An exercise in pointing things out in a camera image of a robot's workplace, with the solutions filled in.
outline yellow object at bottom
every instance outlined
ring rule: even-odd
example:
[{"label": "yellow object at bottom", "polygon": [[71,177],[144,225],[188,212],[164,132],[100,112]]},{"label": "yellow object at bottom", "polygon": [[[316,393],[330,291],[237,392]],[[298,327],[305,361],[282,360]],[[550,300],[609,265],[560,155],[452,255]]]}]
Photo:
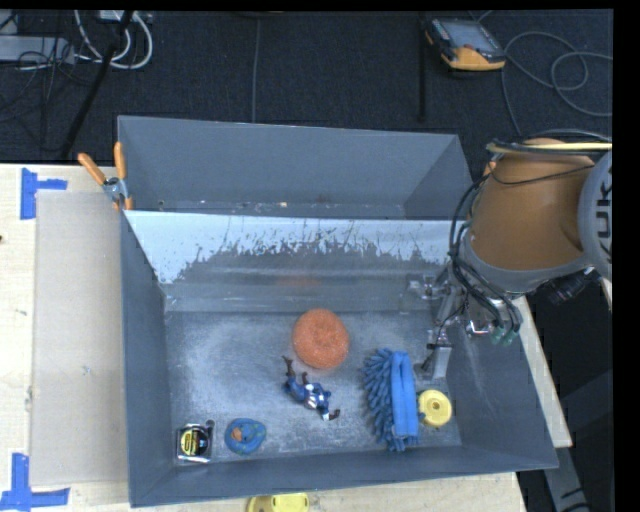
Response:
[{"label": "yellow object at bottom", "polygon": [[424,414],[423,423],[432,427],[441,427],[451,419],[451,402],[437,389],[427,389],[418,398],[420,412]]},{"label": "yellow object at bottom", "polygon": [[256,496],[249,500],[247,512],[307,512],[309,497],[304,492]]}]

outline white cable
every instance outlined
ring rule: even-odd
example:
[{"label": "white cable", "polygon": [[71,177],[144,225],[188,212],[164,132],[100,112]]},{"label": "white cable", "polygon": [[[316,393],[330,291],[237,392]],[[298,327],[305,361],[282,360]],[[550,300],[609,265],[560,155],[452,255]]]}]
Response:
[{"label": "white cable", "polygon": [[[80,30],[80,34],[82,35],[82,39],[84,41],[84,43],[87,45],[87,47],[91,50],[91,52],[96,56],[96,58],[94,59],[93,57],[88,57],[86,55],[80,55],[80,54],[76,54],[76,58],[78,59],[82,59],[82,60],[88,60],[94,63],[101,63],[103,60],[103,56],[100,54],[100,52],[91,44],[91,41],[89,40],[89,37],[84,29],[84,26],[82,25],[82,21],[80,20],[80,13],[77,9],[74,9],[74,16],[76,19],[76,23],[78,24],[78,29]],[[118,14],[117,11],[113,11],[113,13],[115,14],[116,18],[120,19],[120,15]],[[140,17],[140,15],[137,12],[133,13],[133,16],[131,17],[131,19],[138,23],[138,25],[140,25],[142,27],[142,30],[145,33],[145,37],[147,39],[147,45],[148,45],[148,49],[147,49],[147,53],[144,56],[144,58],[140,61],[137,62],[135,64],[120,64],[119,60],[121,60],[131,49],[131,35],[129,34],[128,30],[125,30],[125,36],[127,38],[127,44],[125,49],[120,52],[118,55],[115,55],[110,62],[110,65],[114,68],[117,69],[140,69],[141,67],[145,66],[150,60],[151,60],[151,56],[153,54],[153,38],[151,36],[151,31],[149,30],[149,27],[147,27],[147,24],[142,20],[142,18]]]}]

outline yellow device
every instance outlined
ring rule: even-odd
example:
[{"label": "yellow device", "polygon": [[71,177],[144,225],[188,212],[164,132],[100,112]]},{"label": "yellow device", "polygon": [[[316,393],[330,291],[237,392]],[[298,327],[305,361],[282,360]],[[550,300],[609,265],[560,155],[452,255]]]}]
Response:
[{"label": "yellow device", "polygon": [[507,61],[502,47],[477,21],[436,18],[426,24],[425,37],[455,71],[496,71]]}]

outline gray bin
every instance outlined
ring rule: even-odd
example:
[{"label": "gray bin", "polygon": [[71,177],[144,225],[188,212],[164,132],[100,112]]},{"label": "gray bin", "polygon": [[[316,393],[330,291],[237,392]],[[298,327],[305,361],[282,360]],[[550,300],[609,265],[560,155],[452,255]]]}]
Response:
[{"label": "gray bin", "polygon": [[[437,304],[407,280],[445,265],[470,185],[457,136],[124,116],[118,138],[136,204],[121,217],[132,506],[557,466],[519,339],[454,325],[446,379],[419,370]],[[330,422],[281,389],[291,328],[313,307],[351,336],[336,369],[294,362],[332,391]],[[454,406],[402,453],[376,443],[360,385],[384,347]],[[224,444],[237,417],[267,427],[248,456]],[[177,430],[209,419],[212,461],[178,460]]]}]

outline blue and white figurine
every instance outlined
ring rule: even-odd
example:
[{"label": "blue and white figurine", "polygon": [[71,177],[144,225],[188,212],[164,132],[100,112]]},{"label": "blue and white figurine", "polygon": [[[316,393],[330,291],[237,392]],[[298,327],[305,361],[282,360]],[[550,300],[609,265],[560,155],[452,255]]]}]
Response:
[{"label": "blue and white figurine", "polygon": [[297,402],[302,402],[306,408],[318,411],[324,421],[335,420],[340,415],[340,409],[329,413],[331,391],[325,391],[318,382],[309,382],[307,372],[302,373],[302,384],[299,384],[296,381],[296,372],[293,371],[293,360],[287,359],[285,356],[282,358],[287,363],[287,382],[282,385],[282,389]]}]

